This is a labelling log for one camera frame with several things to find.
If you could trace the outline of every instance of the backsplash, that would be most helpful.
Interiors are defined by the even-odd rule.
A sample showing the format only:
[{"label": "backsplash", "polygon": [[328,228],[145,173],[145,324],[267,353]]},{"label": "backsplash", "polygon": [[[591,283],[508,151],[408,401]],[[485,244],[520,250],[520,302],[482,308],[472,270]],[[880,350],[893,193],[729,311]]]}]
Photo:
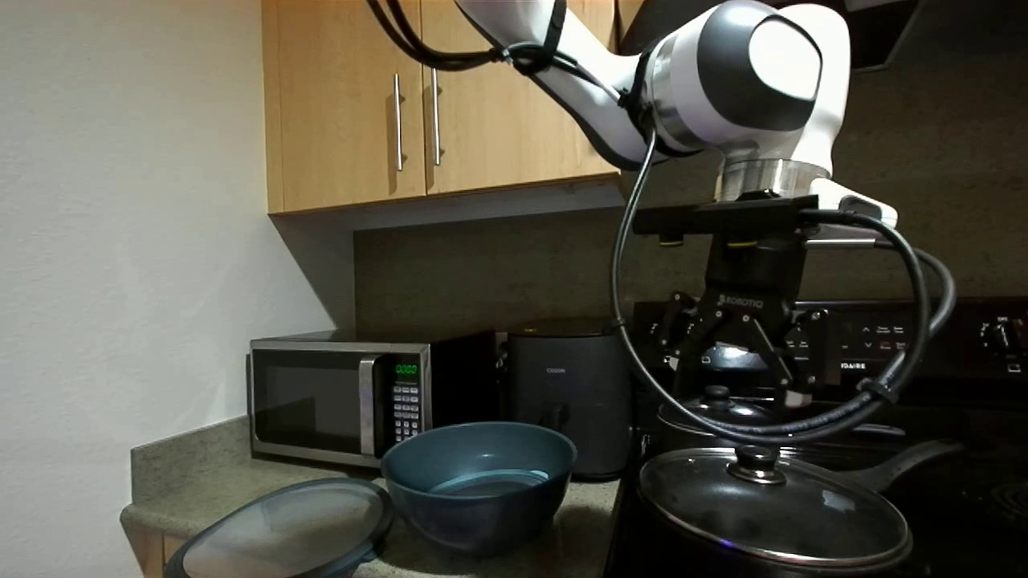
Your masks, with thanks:
[{"label": "backsplash", "polygon": [[[938,254],[961,295],[1028,295],[1028,6],[925,0],[887,71],[858,74],[838,180],[893,202],[900,231]],[[710,199],[716,154],[655,170],[646,206]],[[469,331],[610,311],[617,212],[360,231],[357,328]],[[697,292],[700,241],[633,238],[623,299]],[[813,254],[803,295],[906,295],[890,254]]]}]

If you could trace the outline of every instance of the countertop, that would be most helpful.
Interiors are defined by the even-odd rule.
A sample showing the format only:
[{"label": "countertop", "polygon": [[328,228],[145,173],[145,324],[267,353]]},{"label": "countertop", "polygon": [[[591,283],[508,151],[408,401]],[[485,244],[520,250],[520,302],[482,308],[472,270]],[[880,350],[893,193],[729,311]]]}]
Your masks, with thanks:
[{"label": "countertop", "polygon": [[[366,478],[382,485],[382,478],[366,469],[350,472],[254,459],[247,450],[247,421],[228,421],[132,450],[132,504],[122,511],[122,530],[141,556],[148,536],[190,539],[241,504],[308,478]],[[357,575],[594,578],[604,575],[614,498],[617,482],[572,482],[553,527],[533,543],[495,559],[440,552],[395,520],[379,556],[360,565]]]}]

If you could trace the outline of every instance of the cabinet door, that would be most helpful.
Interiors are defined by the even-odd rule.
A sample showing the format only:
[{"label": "cabinet door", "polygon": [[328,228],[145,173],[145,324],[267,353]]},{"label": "cabinet door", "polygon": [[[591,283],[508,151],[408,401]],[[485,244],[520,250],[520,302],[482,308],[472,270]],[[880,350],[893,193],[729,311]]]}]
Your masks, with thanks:
[{"label": "cabinet door", "polygon": [[[614,0],[569,3],[601,39],[614,32]],[[482,51],[488,42],[456,3],[424,3],[424,39],[443,51]],[[614,173],[575,119],[511,64],[440,74],[427,106],[427,189],[466,193],[514,183]]]},{"label": "cabinet door", "polygon": [[421,67],[363,0],[263,0],[263,35],[270,212],[424,193]]}]

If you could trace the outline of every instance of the stove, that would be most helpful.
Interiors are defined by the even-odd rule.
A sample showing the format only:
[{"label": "stove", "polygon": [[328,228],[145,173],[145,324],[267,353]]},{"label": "stove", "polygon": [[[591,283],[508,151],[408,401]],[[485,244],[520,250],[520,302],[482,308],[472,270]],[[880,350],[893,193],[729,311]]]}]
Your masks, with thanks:
[{"label": "stove", "polygon": [[[662,318],[662,308],[636,308],[643,340],[639,328]],[[822,385],[822,398],[851,395],[848,385],[877,372],[909,337],[909,311],[900,305],[803,308],[816,311],[819,324],[800,328],[790,347],[816,347],[806,369]],[[755,575],[752,565],[729,559],[700,565],[687,556],[684,536],[639,495],[636,469],[649,456],[720,443],[659,414],[662,408],[639,395],[636,456],[617,495],[604,575]],[[909,520],[912,552],[877,575],[1028,578],[1028,299],[961,302],[928,344],[896,408],[848,434],[784,453],[845,472],[877,466],[919,440],[961,440],[964,450],[922,462],[883,491]]]}]

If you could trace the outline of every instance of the wall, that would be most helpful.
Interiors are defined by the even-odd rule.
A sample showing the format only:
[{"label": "wall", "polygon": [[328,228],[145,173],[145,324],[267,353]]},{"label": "wall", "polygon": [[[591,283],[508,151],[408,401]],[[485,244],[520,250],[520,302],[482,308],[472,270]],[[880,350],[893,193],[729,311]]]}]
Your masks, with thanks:
[{"label": "wall", "polygon": [[[855,74],[842,183],[900,209],[900,231],[951,263],[964,295],[1028,295],[1028,3],[925,0],[896,61]],[[655,170],[649,206],[704,202],[716,154]],[[614,212],[357,234],[360,328],[517,324],[607,315]],[[636,238],[623,299],[697,292],[704,244]],[[883,254],[813,254],[810,299],[896,299]]]},{"label": "wall", "polygon": [[263,218],[260,3],[3,0],[0,83],[0,575],[138,575],[129,446],[331,328]]}]

